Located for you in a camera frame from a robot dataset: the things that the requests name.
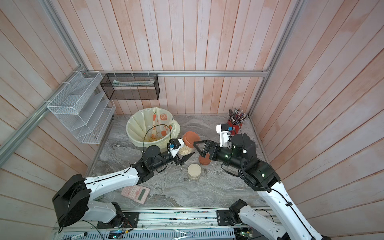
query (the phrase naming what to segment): marble tabletop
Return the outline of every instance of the marble tabletop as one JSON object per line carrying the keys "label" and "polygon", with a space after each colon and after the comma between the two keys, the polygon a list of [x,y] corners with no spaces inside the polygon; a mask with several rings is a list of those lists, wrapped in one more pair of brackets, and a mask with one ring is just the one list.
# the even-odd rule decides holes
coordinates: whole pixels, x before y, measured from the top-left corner
{"label": "marble tabletop", "polygon": [[[92,170],[92,176],[104,175],[129,166],[141,158],[141,152],[134,146],[126,133],[126,124],[129,115],[115,116],[108,139],[100,154],[98,161]],[[216,133],[216,125],[226,123],[227,115],[174,115],[174,119],[180,124],[179,137],[187,131],[199,134],[202,140],[209,139],[220,142]],[[257,142],[251,123],[246,120],[242,126],[243,133],[256,142],[256,153],[259,159],[264,160],[263,154]],[[220,162],[212,161],[207,166],[202,166],[202,176],[198,181],[188,179],[187,168],[192,163],[199,163],[196,152],[183,166],[169,164],[162,173],[147,182],[144,187],[150,188],[150,193],[144,204],[137,203],[121,195],[118,189],[100,199],[101,202],[115,201],[123,210],[127,209],[153,209],[153,208],[204,208],[204,207],[229,207],[238,199],[242,199],[253,207],[268,206],[266,202],[248,187],[239,177],[225,173]],[[236,173],[236,169],[226,167]]]}

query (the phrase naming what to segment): pen holder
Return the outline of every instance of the pen holder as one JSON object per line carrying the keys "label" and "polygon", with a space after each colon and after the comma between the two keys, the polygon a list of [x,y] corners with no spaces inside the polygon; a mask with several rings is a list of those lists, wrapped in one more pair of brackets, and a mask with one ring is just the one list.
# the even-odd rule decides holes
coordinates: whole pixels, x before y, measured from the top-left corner
{"label": "pen holder", "polygon": [[228,123],[228,125],[229,125],[230,127],[232,127],[231,136],[238,134],[240,128],[243,126],[242,123],[239,123],[239,125],[237,125],[237,124],[232,124],[232,123],[231,123],[231,120],[229,120],[229,119],[228,119],[228,122],[227,122],[227,123]]}

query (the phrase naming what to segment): pink calculator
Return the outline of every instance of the pink calculator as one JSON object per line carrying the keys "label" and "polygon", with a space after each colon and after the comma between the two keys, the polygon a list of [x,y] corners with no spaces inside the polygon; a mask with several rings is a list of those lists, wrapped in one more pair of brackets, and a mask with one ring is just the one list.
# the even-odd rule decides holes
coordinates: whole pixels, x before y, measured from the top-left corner
{"label": "pink calculator", "polygon": [[121,195],[123,195],[124,197],[130,198],[135,202],[144,204],[149,194],[149,190],[150,189],[147,187],[142,187],[138,185],[129,186],[122,189]]}

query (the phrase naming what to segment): wire basket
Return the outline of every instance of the wire basket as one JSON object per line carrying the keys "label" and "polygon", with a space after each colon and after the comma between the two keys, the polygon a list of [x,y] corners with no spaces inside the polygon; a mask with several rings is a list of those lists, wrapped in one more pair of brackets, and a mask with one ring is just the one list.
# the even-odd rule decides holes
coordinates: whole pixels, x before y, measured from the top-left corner
{"label": "wire basket", "polygon": [[49,103],[48,109],[53,114],[79,114],[101,80],[100,72],[77,72]]}
{"label": "wire basket", "polygon": [[100,143],[116,109],[103,92],[94,93],[100,81],[100,72],[80,71],[48,105],[80,143]]}
{"label": "wire basket", "polygon": [[107,73],[101,87],[109,100],[158,100],[157,74]]}

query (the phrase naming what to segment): wooden wall panel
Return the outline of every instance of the wooden wall panel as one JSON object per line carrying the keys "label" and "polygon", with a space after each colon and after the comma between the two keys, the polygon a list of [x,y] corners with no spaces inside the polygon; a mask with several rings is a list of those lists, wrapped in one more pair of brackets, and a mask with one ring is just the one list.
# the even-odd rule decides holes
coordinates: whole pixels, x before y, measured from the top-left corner
{"label": "wooden wall panel", "polygon": [[[98,20],[99,29],[106,28]],[[38,0],[0,1],[0,42],[3,144],[77,63]],[[22,228],[31,239],[44,239],[56,221],[52,197],[72,175],[85,174],[94,153],[48,114],[0,169],[3,236]]]}
{"label": "wooden wall panel", "polygon": [[[269,66],[296,2],[53,0],[87,67],[105,71],[262,70]],[[115,101],[116,113],[156,106],[178,114],[249,110],[262,78],[159,81],[161,99]]]}
{"label": "wooden wall panel", "polygon": [[291,198],[332,239],[382,235],[383,11],[308,2],[252,116]]}

